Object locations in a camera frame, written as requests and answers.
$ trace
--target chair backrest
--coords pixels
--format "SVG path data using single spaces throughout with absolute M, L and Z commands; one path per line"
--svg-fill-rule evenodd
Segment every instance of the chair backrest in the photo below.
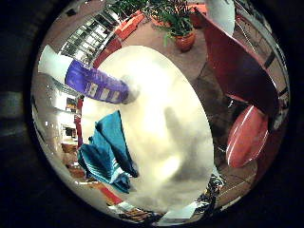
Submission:
M 276 85 L 255 54 L 196 9 L 208 52 L 223 93 L 235 95 L 274 117 L 278 112 Z
M 74 123 L 76 124 L 76 133 L 77 133 L 77 137 L 78 137 L 78 148 L 79 148 L 84 143 L 81 118 L 75 115 Z
M 233 124 L 226 149 L 229 166 L 240 168 L 255 160 L 268 138 L 268 117 L 253 105 L 248 106 Z

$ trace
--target fisheye lens view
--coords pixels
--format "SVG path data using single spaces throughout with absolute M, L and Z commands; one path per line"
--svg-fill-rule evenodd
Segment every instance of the fisheye lens view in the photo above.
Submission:
M 47 31 L 30 103 L 44 156 L 74 194 L 116 219 L 171 226 L 255 187 L 291 90 L 249 0 L 87 0 Z

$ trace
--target teal cloth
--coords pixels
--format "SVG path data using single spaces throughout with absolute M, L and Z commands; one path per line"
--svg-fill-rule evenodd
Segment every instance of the teal cloth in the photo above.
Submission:
M 89 144 L 84 143 L 79 149 L 78 163 L 88 178 L 93 177 L 128 193 L 129 177 L 137 178 L 138 172 L 125 143 L 120 111 L 95 123 Z

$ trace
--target purple container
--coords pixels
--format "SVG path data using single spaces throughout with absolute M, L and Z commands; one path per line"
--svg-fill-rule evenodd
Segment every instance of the purple container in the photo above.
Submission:
M 66 85 L 87 97 L 113 104 L 122 103 L 128 95 L 126 83 L 76 60 L 67 70 Z

